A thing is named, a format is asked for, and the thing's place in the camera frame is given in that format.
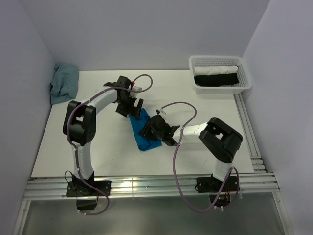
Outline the bright blue t-shirt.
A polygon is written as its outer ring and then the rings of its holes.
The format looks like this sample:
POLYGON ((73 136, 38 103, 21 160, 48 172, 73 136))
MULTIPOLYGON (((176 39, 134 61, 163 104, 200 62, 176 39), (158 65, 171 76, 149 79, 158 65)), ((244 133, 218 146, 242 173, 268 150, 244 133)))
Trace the bright blue t-shirt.
POLYGON ((134 133, 134 138, 137 144, 137 147, 140 151, 148 151, 162 145, 161 140, 152 141, 139 134, 139 132, 144 128, 145 124, 149 120, 150 115, 147 111, 142 108, 140 112, 140 119, 137 120, 134 116, 129 116, 132 130, 134 133))

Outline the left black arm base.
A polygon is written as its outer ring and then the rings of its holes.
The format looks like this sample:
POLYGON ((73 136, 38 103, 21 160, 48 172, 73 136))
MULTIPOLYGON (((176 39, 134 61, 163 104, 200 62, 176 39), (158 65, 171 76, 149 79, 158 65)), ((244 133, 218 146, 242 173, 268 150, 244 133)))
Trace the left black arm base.
POLYGON ((110 180, 95 180, 94 172, 84 181, 76 177, 72 172, 66 171, 64 179, 67 182, 66 197, 76 198, 76 208, 80 211, 94 210, 98 204, 99 197, 108 199, 111 192, 110 180))

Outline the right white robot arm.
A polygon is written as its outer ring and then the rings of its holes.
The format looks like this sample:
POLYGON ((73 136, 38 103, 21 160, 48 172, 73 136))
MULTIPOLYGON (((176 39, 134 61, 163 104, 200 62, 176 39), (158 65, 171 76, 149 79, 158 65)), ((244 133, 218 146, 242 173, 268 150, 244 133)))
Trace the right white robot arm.
POLYGON ((239 150, 243 136, 217 117, 208 122, 193 126, 171 126, 162 115, 148 119, 139 135, 149 140, 161 140, 167 146, 174 146, 173 174, 176 181, 176 157, 178 149, 186 144, 201 143, 216 158, 210 181, 215 190, 221 191, 228 186, 228 174, 232 171, 235 154, 239 150))

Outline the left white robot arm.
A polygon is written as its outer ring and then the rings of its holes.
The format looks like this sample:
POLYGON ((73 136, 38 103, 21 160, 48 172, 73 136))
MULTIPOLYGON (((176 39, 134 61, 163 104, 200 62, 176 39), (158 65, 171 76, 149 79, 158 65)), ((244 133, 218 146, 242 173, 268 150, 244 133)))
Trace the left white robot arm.
POLYGON ((135 85, 135 81, 120 76, 116 82, 104 84, 102 91, 85 101, 71 101, 68 104, 63 133, 73 150, 72 188, 83 195, 91 195, 96 191, 91 164, 91 142, 96 134, 97 114, 108 105, 116 103, 117 113, 139 119, 143 99, 137 99, 136 96, 144 91, 145 89, 135 85))

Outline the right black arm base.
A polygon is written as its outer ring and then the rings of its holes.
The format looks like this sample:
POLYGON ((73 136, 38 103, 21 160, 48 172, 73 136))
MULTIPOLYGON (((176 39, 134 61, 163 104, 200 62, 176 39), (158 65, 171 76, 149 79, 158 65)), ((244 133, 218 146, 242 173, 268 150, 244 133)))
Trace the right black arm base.
MULTIPOLYGON (((198 177, 194 190, 198 193, 218 193, 222 181, 210 177, 198 177)), ((214 204, 219 209, 227 208, 238 198, 240 192, 239 176, 229 176, 223 186, 222 192, 214 204)))

